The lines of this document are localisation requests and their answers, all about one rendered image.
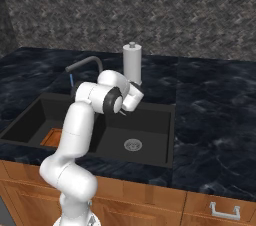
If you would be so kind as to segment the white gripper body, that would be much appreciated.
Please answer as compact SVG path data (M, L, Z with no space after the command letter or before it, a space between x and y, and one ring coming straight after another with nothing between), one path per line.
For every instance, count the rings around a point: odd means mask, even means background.
M142 90L134 85L131 85L129 92L123 101L122 109L128 112L133 112L143 97L144 93Z

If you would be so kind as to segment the black sink basin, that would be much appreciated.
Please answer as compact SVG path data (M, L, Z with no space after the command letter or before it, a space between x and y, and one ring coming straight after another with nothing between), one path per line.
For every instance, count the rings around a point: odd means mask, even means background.
M40 142L52 128L62 130L64 118L71 105L68 95L43 93L34 100L4 131L0 143L22 145L54 151ZM132 113L112 116L97 114L89 154L170 168L173 161L173 105L142 102ZM124 148L128 139L138 139L142 148L129 152Z

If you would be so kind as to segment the brown wooden cutting board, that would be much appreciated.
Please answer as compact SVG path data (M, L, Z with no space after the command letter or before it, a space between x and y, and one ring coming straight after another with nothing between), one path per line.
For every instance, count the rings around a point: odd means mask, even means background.
M44 139L40 142L40 145L57 148L60 142L61 134L61 129L52 128L44 137Z

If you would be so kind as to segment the white paper towel roll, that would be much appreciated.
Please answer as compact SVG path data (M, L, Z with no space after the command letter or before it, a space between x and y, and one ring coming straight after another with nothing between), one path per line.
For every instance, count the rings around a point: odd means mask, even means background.
M142 83L141 79L142 46L129 42L123 46L123 72L124 76L136 84Z

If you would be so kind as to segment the wooden drawer front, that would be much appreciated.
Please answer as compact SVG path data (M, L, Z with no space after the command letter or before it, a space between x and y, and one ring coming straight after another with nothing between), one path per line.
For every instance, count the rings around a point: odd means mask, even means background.
M223 209L240 207L239 221L211 215L209 204L216 202ZM256 202L188 192L180 226L256 226Z

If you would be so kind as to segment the wooden cupboard door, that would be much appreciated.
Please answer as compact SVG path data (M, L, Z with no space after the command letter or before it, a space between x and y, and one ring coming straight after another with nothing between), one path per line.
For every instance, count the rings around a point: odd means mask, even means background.
M95 197L92 211L102 226L180 226L181 212Z
M61 216L58 190L14 181L1 184L24 226L53 226Z

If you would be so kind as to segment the grey sink drain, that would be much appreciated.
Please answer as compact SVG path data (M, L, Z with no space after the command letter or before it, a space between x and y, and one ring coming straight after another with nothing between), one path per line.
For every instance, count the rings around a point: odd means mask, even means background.
M142 148L142 142L138 139L128 139L124 142L124 148L129 152L137 152Z

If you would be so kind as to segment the grey sink faucet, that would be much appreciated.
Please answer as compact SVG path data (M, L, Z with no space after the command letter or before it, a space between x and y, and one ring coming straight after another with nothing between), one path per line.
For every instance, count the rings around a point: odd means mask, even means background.
M96 56L87 57L87 58L85 58L85 59L83 59L81 61L78 61L78 62L76 62L76 63L74 63L72 65L69 65L69 66L67 66L65 68L65 71L69 74L71 87L74 86L72 72L75 69L77 69L77 68L79 68L79 67L81 67L81 66L83 66L85 64L88 64L89 62L92 62L92 61L94 61L97 64L98 71L99 71L99 74L100 74L103 71L103 64L102 64L102 61L98 57L96 57Z

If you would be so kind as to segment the wooden sink front panel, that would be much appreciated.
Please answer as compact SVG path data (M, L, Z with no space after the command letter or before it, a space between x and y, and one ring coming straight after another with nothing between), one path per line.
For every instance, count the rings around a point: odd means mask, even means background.
M0 160L0 179L18 184L28 184L50 190L51 196L57 196L55 190L39 174L39 167L23 163ZM130 181L97 176L97 197L154 205L157 208L181 212L186 192L166 187L134 183Z

